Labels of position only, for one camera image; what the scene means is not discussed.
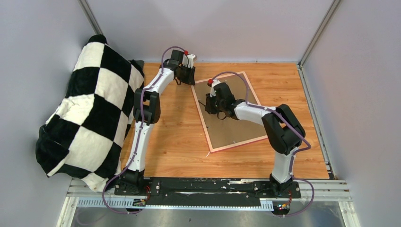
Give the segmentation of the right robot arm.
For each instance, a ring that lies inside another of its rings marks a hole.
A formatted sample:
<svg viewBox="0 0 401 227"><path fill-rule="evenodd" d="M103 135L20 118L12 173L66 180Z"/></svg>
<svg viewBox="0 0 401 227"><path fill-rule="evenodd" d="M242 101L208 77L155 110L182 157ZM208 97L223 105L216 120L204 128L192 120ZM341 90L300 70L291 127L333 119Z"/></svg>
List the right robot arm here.
<svg viewBox="0 0 401 227"><path fill-rule="evenodd" d="M211 88L206 94L205 110L209 114L224 113L226 117L249 121L262 125L271 147L275 151L275 161L269 176L267 190L275 197L283 197L289 191L293 178L295 154L305 141L305 130L288 105L265 107L235 99L225 82L210 79Z"/></svg>

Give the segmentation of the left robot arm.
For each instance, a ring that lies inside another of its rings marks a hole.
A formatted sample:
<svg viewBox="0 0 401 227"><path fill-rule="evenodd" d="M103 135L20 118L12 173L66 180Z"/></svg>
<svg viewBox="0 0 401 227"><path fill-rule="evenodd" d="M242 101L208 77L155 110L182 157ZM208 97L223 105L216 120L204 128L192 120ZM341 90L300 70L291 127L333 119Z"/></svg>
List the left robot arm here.
<svg viewBox="0 0 401 227"><path fill-rule="evenodd" d="M157 75L144 88L135 91L135 132L131 152L117 190L129 195L140 195L145 189L145 156L151 133L161 115L160 96L173 81L178 85L194 85L195 54L185 50L172 50L170 58L163 59Z"/></svg>

